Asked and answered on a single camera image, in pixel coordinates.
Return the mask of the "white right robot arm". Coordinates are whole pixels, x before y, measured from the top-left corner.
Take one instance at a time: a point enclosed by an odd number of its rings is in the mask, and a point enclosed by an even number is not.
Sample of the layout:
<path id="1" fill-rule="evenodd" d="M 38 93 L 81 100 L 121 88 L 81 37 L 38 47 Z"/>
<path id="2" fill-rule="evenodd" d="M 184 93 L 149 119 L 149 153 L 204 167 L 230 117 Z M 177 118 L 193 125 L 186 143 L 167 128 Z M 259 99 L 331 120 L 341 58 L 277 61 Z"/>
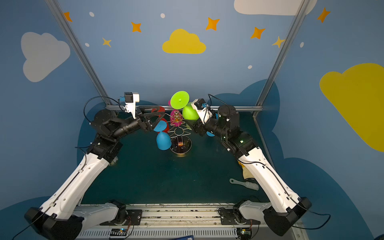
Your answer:
<path id="1" fill-rule="evenodd" d="M 309 211 L 312 203 L 296 194 L 274 170 L 254 139 L 240 129 L 240 115 L 235 107 L 223 105 L 218 113 L 211 112 L 203 99 L 192 102 L 199 119 L 190 124 L 195 133 L 211 133 L 219 137 L 228 152 L 250 172 L 266 193 L 269 202 L 242 201 L 234 206 L 238 223 L 263 221 L 278 236 L 283 236 Z"/>

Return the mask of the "green wine glass front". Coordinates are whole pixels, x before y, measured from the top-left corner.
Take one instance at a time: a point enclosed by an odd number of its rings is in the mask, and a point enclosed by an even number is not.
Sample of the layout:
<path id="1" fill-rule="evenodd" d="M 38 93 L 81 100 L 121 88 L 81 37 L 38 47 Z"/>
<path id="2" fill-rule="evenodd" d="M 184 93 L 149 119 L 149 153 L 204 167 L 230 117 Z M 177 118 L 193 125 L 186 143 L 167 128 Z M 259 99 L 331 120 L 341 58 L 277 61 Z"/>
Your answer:
<path id="1" fill-rule="evenodd" d="M 175 110 L 182 110 L 182 115 L 185 120 L 197 120 L 199 115 L 193 109 L 190 103 L 190 96 L 185 91 L 176 92 L 170 100 L 171 107 Z"/>

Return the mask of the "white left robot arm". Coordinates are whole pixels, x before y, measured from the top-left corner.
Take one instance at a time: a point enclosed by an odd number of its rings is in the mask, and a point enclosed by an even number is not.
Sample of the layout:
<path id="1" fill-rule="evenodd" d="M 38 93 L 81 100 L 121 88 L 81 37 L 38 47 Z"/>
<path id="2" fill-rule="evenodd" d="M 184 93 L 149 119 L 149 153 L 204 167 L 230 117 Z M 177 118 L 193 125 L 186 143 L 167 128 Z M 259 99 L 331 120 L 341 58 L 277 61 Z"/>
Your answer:
<path id="1" fill-rule="evenodd" d="M 78 167 L 39 208 L 31 207 L 26 212 L 25 219 L 35 232 L 48 240 L 74 240 L 81 232 L 102 223 L 126 223 L 126 205 L 115 200 L 88 211 L 75 208 L 99 174 L 117 160 L 123 146 L 120 140 L 137 130 L 154 130 L 164 115 L 158 106 L 137 108 L 126 119 L 108 109 L 97 112 L 90 123 L 96 137 Z"/>

